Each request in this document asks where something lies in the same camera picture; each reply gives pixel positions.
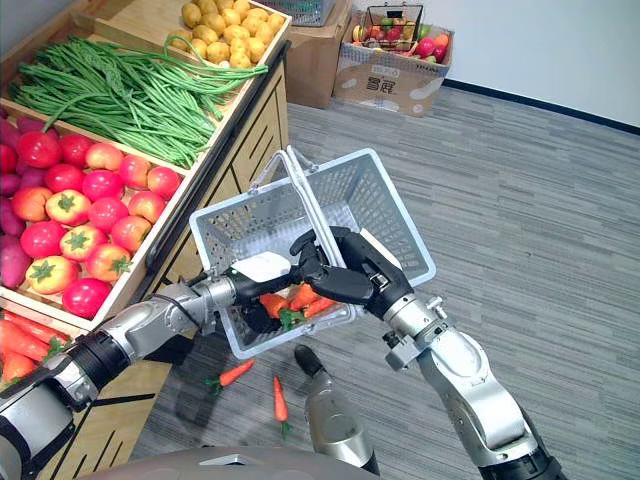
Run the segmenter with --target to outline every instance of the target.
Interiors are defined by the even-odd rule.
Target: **plastic vegetable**
[[[281,424],[282,438],[286,438],[291,431],[288,422],[289,409],[287,408],[287,401],[284,398],[282,384],[278,377],[273,377],[273,415]]]
[[[225,387],[228,387],[242,375],[251,370],[254,363],[256,363],[256,359],[252,358],[231,370],[221,373],[217,380],[205,380],[205,384],[211,386],[214,395],[218,395]]]

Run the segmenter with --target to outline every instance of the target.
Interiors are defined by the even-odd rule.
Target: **yellow potato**
[[[227,25],[240,25],[242,21],[240,19],[240,14],[231,8],[225,8],[222,11],[222,18]]]
[[[231,68],[251,68],[251,60],[246,53],[237,52],[229,58]]]
[[[200,9],[197,5],[193,3],[185,3],[182,6],[182,21],[187,27],[195,27],[198,23],[200,23],[201,18],[202,13],[200,12]]]
[[[200,55],[202,58],[207,58],[207,44],[204,42],[204,40],[201,40],[200,38],[194,38],[193,40],[191,40],[191,45],[193,45],[193,51],[198,52],[198,55]]]
[[[213,63],[229,60],[229,45],[222,42],[215,42],[209,45],[207,47],[207,60]]]
[[[221,37],[224,34],[224,29],[227,28],[227,24],[222,18],[222,15],[217,13],[207,13],[202,16],[202,20],[200,20],[201,25],[205,25],[209,27],[211,30],[218,34],[218,37]]]
[[[251,10],[251,5],[247,0],[236,0],[233,4],[233,9],[240,14],[240,18],[244,20]]]
[[[252,8],[247,13],[248,17],[257,17],[261,22],[266,22],[269,20],[269,14],[263,8]]]
[[[198,25],[196,28],[194,28],[193,38],[199,38],[200,40],[203,40],[207,45],[218,41],[218,35],[216,34],[216,32],[206,25]]]
[[[284,25],[284,17],[278,15],[277,13],[272,13],[271,15],[269,15],[269,20],[267,20],[267,23],[274,32],[277,32],[278,30],[280,30],[280,27]]]
[[[176,35],[178,37],[182,37],[182,38],[184,38],[186,40],[189,40],[189,41],[191,41],[191,38],[192,38],[191,32],[189,32],[187,30],[174,30],[173,32],[170,32],[169,35],[167,35],[167,37],[170,37],[172,35]],[[182,42],[182,41],[180,41],[178,39],[171,40],[170,45],[172,47],[179,48],[180,50],[184,50],[185,52],[189,51],[189,45],[187,45],[185,42]]]
[[[261,23],[255,37],[262,40],[262,43],[267,46],[271,43],[271,40],[273,40],[273,30],[271,30],[268,23]]]
[[[249,58],[251,62],[258,63],[267,47],[265,47],[259,38],[250,38],[247,40],[247,45],[249,46]]]
[[[258,27],[262,22],[258,17],[247,17],[242,22],[242,26],[249,31],[249,34],[253,37],[258,31]]]

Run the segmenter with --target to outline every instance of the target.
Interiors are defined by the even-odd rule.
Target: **carrot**
[[[16,324],[22,330],[33,335],[38,340],[46,344],[49,344],[51,339],[54,337],[57,338],[58,341],[62,344],[65,344],[69,341],[69,337],[67,337],[65,334],[60,333],[53,328],[46,327],[41,323],[34,322],[33,320],[29,320],[28,318],[24,318],[20,315],[17,315],[13,312],[8,312],[6,310],[3,312],[3,315],[5,320]]]
[[[273,415],[281,424],[282,438],[286,438],[287,433],[291,430],[287,421],[289,420],[289,409],[278,377],[273,377]]]
[[[3,354],[12,351],[36,362],[40,362],[46,357],[49,350],[46,343],[6,320],[0,321],[0,346],[2,346]]]
[[[7,350],[2,356],[2,382],[10,383],[15,379],[29,375],[36,368],[33,360],[19,353]]]
[[[238,378],[247,373],[251,369],[251,367],[253,367],[254,363],[256,363],[256,359],[252,358],[251,360],[241,363],[231,370],[222,372],[217,380],[207,379],[205,380],[205,383],[211,386],[214,395],[218,395],[224,389],[224,387],[231,385]]]
[[[275,293],[260,295],[260,303],[267,309],[270,318],[280,318],[280,310],[287,308],[287,300]]]
[[[309,285],[308,283],[303,283],[302,285],[300,285],[300,288],[298,288],[298,291],[293,296],[293,299],[291,299],[289,308],[297,312],[298,310],[302,310],[307,305],[311,305],[319,298],[320,295],[318,295],[311,289],[311,285]]]
[[[336,303],[336,302],[334,300],[331,300],[330,298],[320,297],[319,300],[316,300],[311,305],[309,305],[307,308],[305,308],[305,310],[304,310],[304,318],[311,318],[314,315],[326,310],[327,308],[329,308],[334,303]]]

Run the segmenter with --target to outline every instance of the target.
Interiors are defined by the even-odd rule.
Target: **metal robot arm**
[[[297,280],[319,294],[365,309],[389,324],[383,338],[394,370],[414,359],[438,392],[462,444],[487,480],[562,480],[531,419],[496,380],[482,347],[459,332],[442,299],[420,301],[394,262],[362,235],[332,227],[347,270],[326,266],[308,232],[291,247],[300,253]]]

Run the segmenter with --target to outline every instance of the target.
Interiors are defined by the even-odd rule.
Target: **gray carpet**
[[[291,141],[329,160],[373,147],[438,267],[420,288],[446,296],[461,330],[528,410],[571,479],[640,474],[640,138],[500,100],[442,89],[424,119],[340,103],[291,105]],[[417,368],[386,366],[371,318],[305,340],[360,407],[387,479],[477,479]],[[261,355],[217,399],[203,379],[235,363],[199,339],[174,368],[135,458],[184,447],[282,445],[271,377],[292,435],[310,449],[308,382],[293,345]]]

